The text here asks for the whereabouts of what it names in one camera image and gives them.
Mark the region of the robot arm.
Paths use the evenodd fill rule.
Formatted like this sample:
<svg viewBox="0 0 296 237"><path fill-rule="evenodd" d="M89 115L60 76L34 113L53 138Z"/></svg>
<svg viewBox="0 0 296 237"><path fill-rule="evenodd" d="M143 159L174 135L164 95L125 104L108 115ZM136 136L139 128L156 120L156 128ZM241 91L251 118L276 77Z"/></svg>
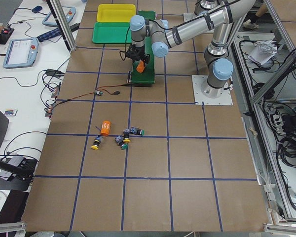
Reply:
<svg viewBox="0 0 296 237"><path fill-rule="evenodd" d="M154 83L153 59L164 58L169 49L211 31L212 39L204 50L206 66L225 57L232 41L235 23L253 7L252 0L199 0L191 19L177 26L168 26L165 19L148 19L142 15L131 17L128 34L131 44L125 52L132 59L133 69L128 82L139 86Z"/></svg>

